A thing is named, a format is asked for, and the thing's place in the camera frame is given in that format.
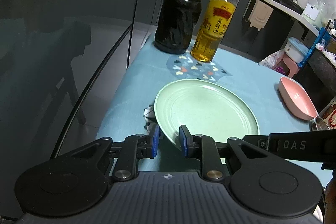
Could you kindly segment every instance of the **yellow label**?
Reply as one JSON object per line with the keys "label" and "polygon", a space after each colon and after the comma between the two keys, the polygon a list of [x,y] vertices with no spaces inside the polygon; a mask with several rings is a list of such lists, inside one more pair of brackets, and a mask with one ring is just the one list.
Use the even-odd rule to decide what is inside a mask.
{"label": "yellow label", "polygon": [[201,26],[203,32],[212,37],[222,38],[235,9],[236,7],[228,1],[210,0]]}

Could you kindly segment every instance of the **pink bowl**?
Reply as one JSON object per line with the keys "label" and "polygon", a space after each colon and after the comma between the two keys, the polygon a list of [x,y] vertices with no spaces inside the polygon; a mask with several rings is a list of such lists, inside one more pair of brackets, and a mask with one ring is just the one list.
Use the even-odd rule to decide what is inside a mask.
{"label": "pink bowl", "polygon": [[307,92],[298,83],[287,77],[281,77],[279,91],[292,114],[302,120],[317,117],[317,111]]}

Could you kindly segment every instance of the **gray gripper base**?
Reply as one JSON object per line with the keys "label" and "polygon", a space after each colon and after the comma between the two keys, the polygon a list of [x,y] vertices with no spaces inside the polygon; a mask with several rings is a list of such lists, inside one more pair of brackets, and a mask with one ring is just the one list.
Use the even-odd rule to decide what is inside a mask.
{"label": "gray gripper base", "polygon": [[93,208],[67,218],[48,219],[24,214],[20,224],[320,224],[308,214],[271,219],[236,203],[219,183],[202,180],[197,172],[140,172],[128,182],[115,183]]}

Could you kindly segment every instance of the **pink stool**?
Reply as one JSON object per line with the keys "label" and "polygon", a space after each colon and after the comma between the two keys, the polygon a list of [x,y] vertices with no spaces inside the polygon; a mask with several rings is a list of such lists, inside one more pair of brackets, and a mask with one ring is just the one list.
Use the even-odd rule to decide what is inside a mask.
{"label": "pink stool", "polygon": [[289,68],[289,75],[287,77],[292,78],[295,74],[297,74],[300,68],[297,64],[284,52],[282,58],[279,58],[276,64],[273,66],[272,70],[279,65],[280,61],[283,60],[285,65]]}

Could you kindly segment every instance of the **screw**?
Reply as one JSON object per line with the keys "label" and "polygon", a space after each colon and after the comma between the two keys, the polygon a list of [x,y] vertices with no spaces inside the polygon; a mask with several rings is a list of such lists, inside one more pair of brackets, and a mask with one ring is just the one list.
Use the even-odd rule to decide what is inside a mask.
{"label": "screw", "polygon": [[114,173],[114,175],[118,179],[126,179],[126,178],[129,178],[131,176],[131,172],[129,172],[127,170],[118,170]]}
{"label": "screw", "polygon": [[220,179],[223,176],[223,173],[218,170],[211,170],[207,173],[207,176],[211,179]]}

